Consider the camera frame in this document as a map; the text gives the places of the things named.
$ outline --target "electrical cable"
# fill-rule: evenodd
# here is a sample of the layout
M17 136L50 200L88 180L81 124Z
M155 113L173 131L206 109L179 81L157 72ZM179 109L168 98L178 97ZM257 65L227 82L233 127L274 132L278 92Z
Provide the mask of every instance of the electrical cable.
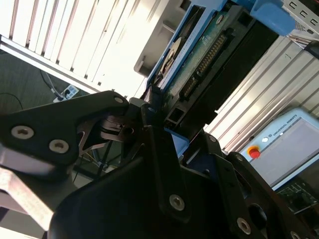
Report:
M54 91L55 91L60 97L63 98L64 96L61 95L61 94L56 90L56 88L54 87L54 85L53 85L53 83L52 83L52 81L51 81L51 77L49 76L49 74L46 73L46 72L45 72L45 74L46 74L47 78L49 79L49 81L50 81L50 83L51 83L51 86L52 86L52 88L54 89Z
M92 161L92 160L90 160L90 159L88 159L88 158L84 158L84 157L83 157L83 159L85 159L88 163L93 163L93 164L96 165L97 167L100 167L100 165L99 165L96 161Z
M0 95L9 95L9 96L15 97L16 100L19 102L19 105L20 105L20 107L21 107L21 110L23 110L23 106L22 106L21 101L20 101L19 98L18 98L17 96L15 96L14 94L11 94L11 93L8 93L8 92L4 92L4 93L0 93Z
M99 167L99 169L98 169L98 172L97 172L97 174L96 174L96 178L99 178L99 177L101 176L101 173L102 173L102 171L103 171L104 166L107 165L107 163L106 163L106 158L107 158L108 155L109 155L109 152L110 152L110 150L111 150L112 143L113 143L113 141L110 141L109 144L108 144L108 146L107 146L107 148L106 148L106 150L105 150L105 153L104 153L103 158L102 158L102 160L101 160L101 165L100 165L100 167Z
M82 161L83 161L83 156L81 157L81 160L80 160L80 163L79 163L79 167L81 167ZM75 177L73 179L73 182L75 181L75 179L78 176L78 174L79 174L79 171L76 172Z
M89 153L85 153L85 154L88 155L93 161L96 161L96 159L94 157L92 157Z
M56 88L54 87L54 85L53 85L53 83L52 83L52 81L51 81L51 78L50 78L50 76L48 75L48 73L45 72L45 74L46 74L46 76L48 77L48 79L49 79L49 81L50 81L50 83L51 83L51 86L49 85L49 83L47 83L47 81L45 80L45 78L44 78L44 76L43 76L42 71L40 70L40 75L41 75L42 80L44 81L44 83L50 88L50 90L53 91L53 93L55 94L55 96L58 98L59 101L63 100L63 99L64 99L64 96L61 95L60 93L58 93L58 91L57 91Z

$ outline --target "circuit board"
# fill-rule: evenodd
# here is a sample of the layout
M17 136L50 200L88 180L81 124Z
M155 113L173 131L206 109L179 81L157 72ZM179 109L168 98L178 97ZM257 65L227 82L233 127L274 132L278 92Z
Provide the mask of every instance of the circuit board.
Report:
M197 42L185 63L171 82L169 89L164 95L164 103L168 102L179 93L184 85L188 83L187 81L189 81L196 70L205 66L205 63L207 63L207 61L205 61L205 57L210 57L210 60L212 60L214 54L217 53L218 46L223 43L220 32L228 16L227 12L219 12L219 14L208 25L202 37Z

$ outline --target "white wall panel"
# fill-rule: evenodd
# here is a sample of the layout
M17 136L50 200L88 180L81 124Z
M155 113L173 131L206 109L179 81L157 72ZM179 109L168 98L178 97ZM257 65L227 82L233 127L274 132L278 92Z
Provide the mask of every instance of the white wall panel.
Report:
M61 26L63 14L66 10L66 8L65 8L66 3L67 3L67 0L59 0L58 5L56 7L55 15L54 15L54 18L52 20L51 31L50 31L50 34L49 34L49 37L48 37L48 40L46 43L45 51L44 51L44 57L46 59L51 58L54 43L55 43L56 37L58 35L59 28Z
M38 41L36 43L36 49L35 49L35 52L39 55L43 53L47 33L50 32L51 17L55 13L54 3L55 3L55 0L48 0L46 3L45 12L44 12L44 16L43 16L43 20L41 24L41 29L40 29Z
M87 26L94 0L79 0L70 29L65 35L60 55L59 65L71 69L74 57L81 43L84 30Z
M73 68L76 74L85 76L94 51L104 32L107 20L110 17L114 3L115 0L98 2L91 24L84 34L79 50L75 56Z
M101 82L105 90L116 89L128 98L136 94L144 76L134 71L134 65L167 3L160 0L134 2L127 20L123 21L121 17L120 27L105 51L94 82Z
M122 32L125 22L130 16L130 12L132 11L134 4L134 0L118 0L117 4L115 5L111 18L106 25L105 34L102 35L100 44L96 48L93 59L90 62L89 68L87 69L86 75L88 75L89 80L93 81L107 48L112 48L111 40L113 42L117 41L115 39Z
M38 38L39 38L40 30L41 30L46 3L47 3L47 0L37 0L36 2L37 7L36 7L35 18L34 18L31 38L30 38L29 47L28 47L31 51L35 51L36 49L36 44L38 42Z
M51 61L54 63L58 59L66 31L68 29L69 24L71 24L71 22L72 22L77 3L78 3L78 0L68 0L68 2L66 4L66 7L65 7L65 10L63 13L63 17L61 20L61 24L59 27L59 31L57 33L54 47L52 50Z
M14 24L13 41L26 45L35 0L19 0Z
M0 0L0 35L9 38L14 0Z

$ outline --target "bolt hole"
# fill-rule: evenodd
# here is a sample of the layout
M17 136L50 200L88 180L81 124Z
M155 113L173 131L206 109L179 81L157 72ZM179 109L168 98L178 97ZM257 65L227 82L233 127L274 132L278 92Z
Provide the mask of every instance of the bolt hole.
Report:
M19 129L18 134L27 135L27 134L29 134L29 132L26 129Z
M174 202L176 203L176 205L180 206L180 200L178 198L174 198Z
M300 236L295 232L290 232L290 234L293 239L301 239Z
M241 223L241 226L243 227L244 230L248 230L248 227L245 223Z
M54 146L55 146L56 148L64 148L63 143L56 143Z

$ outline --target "power strip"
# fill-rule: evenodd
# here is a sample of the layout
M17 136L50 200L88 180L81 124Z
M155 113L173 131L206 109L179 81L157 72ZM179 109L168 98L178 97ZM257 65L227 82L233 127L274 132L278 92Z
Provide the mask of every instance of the power strip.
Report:
M74 97L77 93L79 92L79 89L77 89L76 87L72 86L72 85L69 85L67 88L65 88L64 91L62 91L61 95L64 96L63 100L61 101L66 101L66 100L69 100L71 99L72 97ZM58 100L58 98L55 98L53 100L54 103L57 103L57 102L60 102L60 100Z

